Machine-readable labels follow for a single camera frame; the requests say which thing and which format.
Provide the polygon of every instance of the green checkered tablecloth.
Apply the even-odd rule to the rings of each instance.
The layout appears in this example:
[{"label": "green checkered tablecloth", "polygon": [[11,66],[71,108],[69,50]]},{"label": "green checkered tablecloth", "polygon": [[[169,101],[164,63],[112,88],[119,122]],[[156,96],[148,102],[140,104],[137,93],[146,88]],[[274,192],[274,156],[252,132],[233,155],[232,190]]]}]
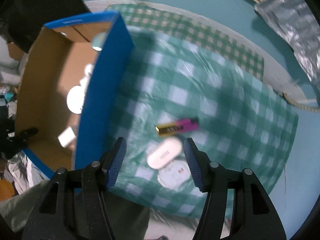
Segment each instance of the green checkered tablecloth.
[{"label": "green checkered tablecloth", "polygon": [[186,16],[142,4],[117,4],[110,6],[108,10],[119,11],[126,25],[165,33],[216,52],[262,81],[263,57],[217,29]]},{"label": "green checkered tablecloth", "polygon": [[[225,168],[251,168],[268,193],[286,164],[298,116],[261,81],[222,56],[188,41],[133,26],[135,49],[127,65],[106,138],[127,140],[127,154],[113,192],[143,206],[199,218],[205,194],[192,179],[170,190],[147,164],[163,139],[155,126],[198,117],[192,137],[199,150]],[[228,196],[226,216],[232,213]]]}]

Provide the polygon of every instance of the beige cord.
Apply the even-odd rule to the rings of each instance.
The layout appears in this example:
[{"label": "beige cord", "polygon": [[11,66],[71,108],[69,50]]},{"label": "beige cord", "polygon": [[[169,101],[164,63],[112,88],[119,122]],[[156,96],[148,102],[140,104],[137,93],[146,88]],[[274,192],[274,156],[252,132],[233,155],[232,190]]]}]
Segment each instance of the beige cord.
[{"label": "beige cord", "polygon": [[288,104],[295,106],[296,108],[299,108],[301,110],[309,111],[309,112],[320,112],[320,107],[311,107],[311,106],[305,106],[303,104],[299,104],[298,102],[288,98],[287,94],[284,92],[279,92],[279,96],[281,96],[284,100],[288,102]]}]

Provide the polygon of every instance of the wooden floor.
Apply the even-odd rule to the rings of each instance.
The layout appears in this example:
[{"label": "wooden floor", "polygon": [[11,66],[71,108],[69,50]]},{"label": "wooden floor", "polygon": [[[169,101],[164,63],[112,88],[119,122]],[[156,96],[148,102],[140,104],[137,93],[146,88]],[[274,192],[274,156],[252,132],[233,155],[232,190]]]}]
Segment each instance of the wooden floor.
[{"label": "wooden floor", "polygon": [[5,179],[0,180],[0,201],[4,201],[14,196],[14,189],[10,182]]}]

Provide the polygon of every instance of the silver screw head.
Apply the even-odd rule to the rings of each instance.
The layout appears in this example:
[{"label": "silver screw head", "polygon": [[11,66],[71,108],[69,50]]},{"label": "silver screw head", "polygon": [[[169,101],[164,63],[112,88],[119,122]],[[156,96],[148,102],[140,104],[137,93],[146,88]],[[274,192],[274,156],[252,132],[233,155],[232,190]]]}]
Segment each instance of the silver screw head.
[{"label": "silver screw head", "polygon": [[250,169],[244,169],[244,173],[247,174],[247,175],[251,175],[252,174],[252,170]]},{"label": "silver screw head", "polygon": [[98,167],[99,165],[100,165],[100,162],[98,162],[98,161],[94,161],[94,162],[91,163],[91,166],[94,167],[94,168]]},{"label": "silver screw head", "polygon": [[213,168],[218,168],[219,167],[219,163],[217,162],[210,162],[210,166]]},{"label": "silver screw head", "polygon": [[57,169],[57,173],[58,174],[62,174],[62,173],[64,173],[66,171],[66,169],[65,168],[59,168],[59,169]]}]

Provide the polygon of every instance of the silver packaging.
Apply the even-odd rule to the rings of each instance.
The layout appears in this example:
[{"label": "silver packaging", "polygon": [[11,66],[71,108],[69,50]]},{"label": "silver packaging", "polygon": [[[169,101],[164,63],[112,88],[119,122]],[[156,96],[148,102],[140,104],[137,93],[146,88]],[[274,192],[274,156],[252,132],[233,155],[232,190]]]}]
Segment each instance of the silver packaging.
[{"label": "silver packaging", "polygon": [[320,90],[320,26],[304,0],[264,0],[255,10],[293,49],[301,68]]}]

